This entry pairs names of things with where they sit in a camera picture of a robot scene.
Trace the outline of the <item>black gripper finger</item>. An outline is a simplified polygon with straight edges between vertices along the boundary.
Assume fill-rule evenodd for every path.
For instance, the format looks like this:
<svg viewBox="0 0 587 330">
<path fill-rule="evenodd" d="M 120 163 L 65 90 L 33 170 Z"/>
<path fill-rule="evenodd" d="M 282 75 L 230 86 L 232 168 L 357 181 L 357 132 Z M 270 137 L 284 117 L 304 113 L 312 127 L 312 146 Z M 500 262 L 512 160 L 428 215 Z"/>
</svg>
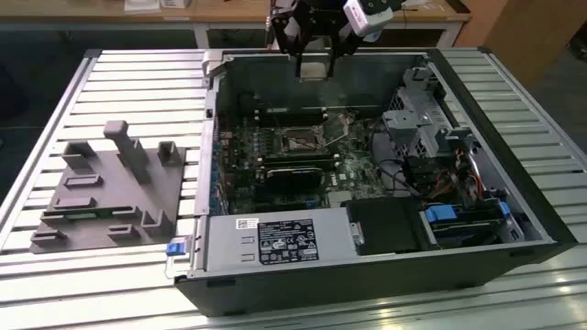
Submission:
<svg viewBox="0 0 587 330">
<path fill-rule="evenodd" d="M 308 6 L 269 6 L 268 22 L 280 52 L 294 58 L 294 76 L 301 77 L 302 54 L 308 44 Z"/>
<path fill-rule="evenodd" d="M 336 60 L 344 55 L 352 55 L 362 42 L 362 37 L 353 32 L 352 26 L 346 23 L 329 35 L 329 62 L 326 76 L 333 77 Z"/>
</svg>

